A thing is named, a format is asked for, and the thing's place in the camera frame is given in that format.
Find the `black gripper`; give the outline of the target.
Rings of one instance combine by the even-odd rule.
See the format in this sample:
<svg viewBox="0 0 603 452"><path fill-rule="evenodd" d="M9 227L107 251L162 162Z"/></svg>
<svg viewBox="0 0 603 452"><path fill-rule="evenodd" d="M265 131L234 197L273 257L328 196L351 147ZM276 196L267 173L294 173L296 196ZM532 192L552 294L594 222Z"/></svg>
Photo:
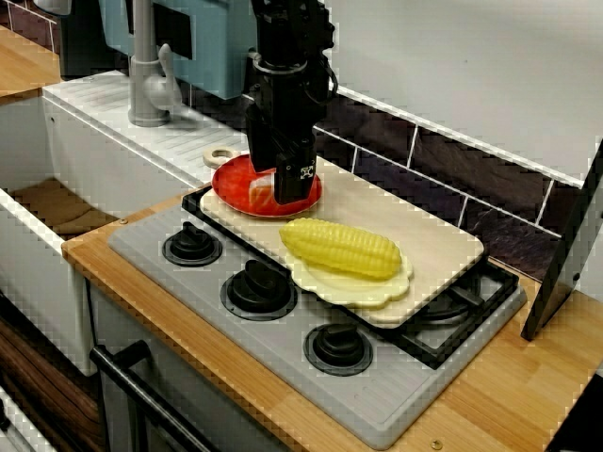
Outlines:
<svg viewBox="0 0 603 452"><path fill-rule="evenodd" d="M281 204L309 197L317 164L314 125L325 118L337 80L326 58L276 67L252 60L253 104L245 112L251 162L256 172L271 170L274 197Z"/></svg>

